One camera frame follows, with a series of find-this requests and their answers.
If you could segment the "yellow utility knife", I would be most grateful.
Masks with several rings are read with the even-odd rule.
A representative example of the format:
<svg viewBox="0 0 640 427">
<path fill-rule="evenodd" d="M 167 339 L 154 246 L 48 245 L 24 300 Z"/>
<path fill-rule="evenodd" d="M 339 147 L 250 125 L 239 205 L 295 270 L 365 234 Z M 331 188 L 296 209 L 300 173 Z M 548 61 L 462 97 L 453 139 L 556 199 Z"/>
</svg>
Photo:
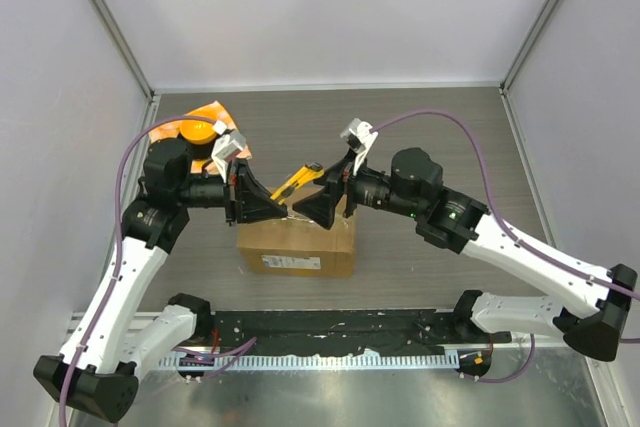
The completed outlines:
<svg viewBox="0 0 640 427">
<path fill-rule="evenodd" d="M 296 190 L 307 183 L 319 179 L 324 175 L 324 168 L 317 162 L 303 165 L 294 173 L 283 185 L 277 188 L 271 195 L 271 199 L 278 204 L 282 204 Z"/>
</svg>

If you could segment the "brown cardboard express box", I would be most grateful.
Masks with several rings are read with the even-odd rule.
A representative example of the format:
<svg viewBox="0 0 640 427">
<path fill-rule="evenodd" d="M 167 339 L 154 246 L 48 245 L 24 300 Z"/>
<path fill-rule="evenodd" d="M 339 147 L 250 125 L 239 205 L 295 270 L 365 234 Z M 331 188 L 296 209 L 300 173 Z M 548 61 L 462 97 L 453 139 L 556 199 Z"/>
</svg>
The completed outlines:
<svg viewBox="0 0 640 427">
<path fill-rule="evenodd" d="M 356 217 L 342 199 L 331 229 L 288 211 L 282 219 L 241 224 L 236 246 L 250 270 L 261 274 L 349 278 L 356 265 Z"/>
</svg>

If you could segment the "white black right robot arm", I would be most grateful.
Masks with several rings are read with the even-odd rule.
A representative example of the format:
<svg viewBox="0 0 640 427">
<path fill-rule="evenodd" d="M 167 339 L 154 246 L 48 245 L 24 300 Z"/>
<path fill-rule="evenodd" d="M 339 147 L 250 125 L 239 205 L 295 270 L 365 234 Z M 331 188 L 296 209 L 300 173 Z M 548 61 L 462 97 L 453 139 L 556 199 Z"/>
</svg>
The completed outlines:
<svg viewBox="0 0 640 427">
<path fill-rule="evenodd" d="M 497 266 L 540 291 L 538 297 L 464 292 L 451 318 L 460 340 L 530 333 L 561 339 L 595 360 L 615 360 L 637 280 L 632 268 L 590 264 L 525 234 L 482 202 L 446 187 L 442 167 L 420 148 L 396 153 L 389 173 L 348 153 L 317 183 L 320 190 L 292 208 L 325 229 L 340 201 L 345 216 L 366 206 L 409 217 L 427 243 Z"/>
</svg>

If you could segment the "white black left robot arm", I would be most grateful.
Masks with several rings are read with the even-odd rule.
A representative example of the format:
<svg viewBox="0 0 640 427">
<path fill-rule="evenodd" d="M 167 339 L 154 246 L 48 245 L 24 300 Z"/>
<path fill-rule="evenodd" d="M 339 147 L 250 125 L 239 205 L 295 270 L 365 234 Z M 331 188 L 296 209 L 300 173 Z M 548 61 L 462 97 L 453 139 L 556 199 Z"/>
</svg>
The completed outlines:
<svg viewBox="0 0 640 427">
<path fill-rule="evenodd" d="M 34 377 L 59 404 L 59 421 L 73 408 L 119 422 L 146 373 L 187 341 L 205 344 L 214 330 L 211 305 L 174 295 L 161 314 L 133 338 L 127 336 L 151 280 L 166 262 L 192 208 L 222 208 L 229 224 L 280 219 L 287 207 L 254 178 L 247 160 L 231 162 L 231 177 L 194 174 L 187 142 L 153 143 L 138 180 L 139 193 L 117 209 L 120 225 L 110 265 L 88 310 L 57 355 L 41 356 Z"/>
</svg>

